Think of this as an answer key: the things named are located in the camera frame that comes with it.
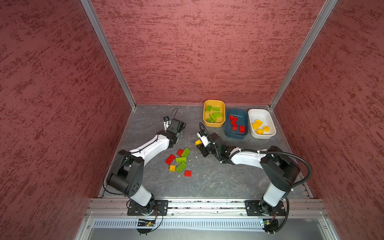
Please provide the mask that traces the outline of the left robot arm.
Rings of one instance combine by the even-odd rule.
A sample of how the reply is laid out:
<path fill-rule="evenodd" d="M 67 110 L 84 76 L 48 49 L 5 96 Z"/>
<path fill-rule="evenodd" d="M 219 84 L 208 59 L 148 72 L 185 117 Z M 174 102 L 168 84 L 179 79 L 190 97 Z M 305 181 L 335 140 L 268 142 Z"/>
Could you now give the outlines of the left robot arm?
<path fill-rule="evenodd" d="M 107 171 L 106 184 L 130 198 L 143 215 L 148 216 L 155 210 L 154 195 L 142 185 L 144 167 L 156 155 L 172 148 L 185 127 L 184 123 L 177 128 L 168 127 L 144 145 L 130 151 L 120 151 L 120 156 Z"/>

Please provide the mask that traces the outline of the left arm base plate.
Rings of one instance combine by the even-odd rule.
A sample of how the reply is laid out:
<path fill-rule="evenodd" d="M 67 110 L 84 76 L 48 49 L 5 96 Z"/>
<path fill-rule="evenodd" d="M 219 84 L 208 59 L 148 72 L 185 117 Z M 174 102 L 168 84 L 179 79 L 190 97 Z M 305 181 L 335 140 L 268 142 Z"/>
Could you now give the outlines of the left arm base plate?
<path fill-rule="evenodd" d="M 128 216 L 166 216 L 168 212 L 168 200 L 152 200 L 147 206 L 141 206 L 133 200 L 127 203 Z"/>

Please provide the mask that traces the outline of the yellow lego brick underside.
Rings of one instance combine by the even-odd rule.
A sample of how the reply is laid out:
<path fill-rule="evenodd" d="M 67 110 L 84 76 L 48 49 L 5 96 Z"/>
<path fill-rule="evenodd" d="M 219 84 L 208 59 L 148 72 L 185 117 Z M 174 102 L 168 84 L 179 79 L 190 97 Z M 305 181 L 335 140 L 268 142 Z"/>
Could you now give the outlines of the yellow lego brick underside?
<path fill-rule="evenodd" d="M 253 123 L 252 127 L 253 127 L 253 130 L 257 130 L 260 127 L 260 125 L 257 123 Z"/>

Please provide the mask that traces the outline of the red long lego brick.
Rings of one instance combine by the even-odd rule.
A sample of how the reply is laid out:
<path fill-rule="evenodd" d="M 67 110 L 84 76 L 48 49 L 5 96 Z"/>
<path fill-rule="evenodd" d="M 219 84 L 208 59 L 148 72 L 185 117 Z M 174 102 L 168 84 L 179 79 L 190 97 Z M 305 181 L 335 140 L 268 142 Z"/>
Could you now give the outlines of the red long lego brick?
<path fill-rule="evenodd" d="M 233 125 L 233 124 L 237 124 L 237 121 L 238 121 L 238 118 L 235 117 L 235 118 L 231 121 L 231 124 L 232 124 L 232 125 Z"/>
<path fill-rule="evenodd" d="M 165 163 L 167 164 L 167 165 L 171 165 L 172 164 L 172 162 L 175 160 L 175 156 L 174 155 L 170 155 L 168 158 L 167 158 L 167 160 L 165 161 Z"/>

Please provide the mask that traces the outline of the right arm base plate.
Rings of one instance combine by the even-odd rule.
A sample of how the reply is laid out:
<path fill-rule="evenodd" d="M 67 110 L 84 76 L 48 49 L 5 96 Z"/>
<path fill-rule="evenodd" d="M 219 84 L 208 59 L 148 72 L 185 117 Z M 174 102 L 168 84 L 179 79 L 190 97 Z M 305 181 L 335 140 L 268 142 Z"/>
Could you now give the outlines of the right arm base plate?
<path fill-rule="evenodd" d="M 264 200 L 245 200 L 244 203 L 247 216 L 282 217 L 287 213 L 282 201 L 279 201 L 275 207 Z"/>

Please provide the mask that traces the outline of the yellow lego cube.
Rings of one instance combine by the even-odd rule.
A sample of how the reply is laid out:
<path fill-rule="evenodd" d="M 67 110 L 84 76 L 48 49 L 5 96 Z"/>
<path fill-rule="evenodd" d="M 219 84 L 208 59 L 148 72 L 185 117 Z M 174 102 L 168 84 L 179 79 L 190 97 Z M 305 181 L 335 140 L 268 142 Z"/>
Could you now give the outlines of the yellow lego cube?
<path fill-rule="evenodd" d="M 256 130 L 256 133 L 257 133 L 258 135 L 263 135 L 263 134 L 264 134 L 264 130 L 262 130 L 262 129 L 258 129 L 258 130 Z"/>

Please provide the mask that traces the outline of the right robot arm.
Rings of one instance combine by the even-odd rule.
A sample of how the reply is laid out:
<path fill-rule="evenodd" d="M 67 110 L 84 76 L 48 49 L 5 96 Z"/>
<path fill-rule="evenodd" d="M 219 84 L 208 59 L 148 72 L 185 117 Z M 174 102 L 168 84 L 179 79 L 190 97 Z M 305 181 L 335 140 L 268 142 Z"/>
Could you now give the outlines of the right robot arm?
<path fill-rule="evenodd" d="M 307 161 L 283 152 L 276 146 L 267 150 L 241 149 L 226 145 L 218 134 L 209 134 L 206 130 L 199 131 L 197 136 L 199 140 L 196 146 L 204 157 L 212 154 L 222 164 L 245 165 L 264 170 L 270 184 L 257 207 L 261 215 L 274 215 L 281 200 L 312 176 L 313 169 Z"/>

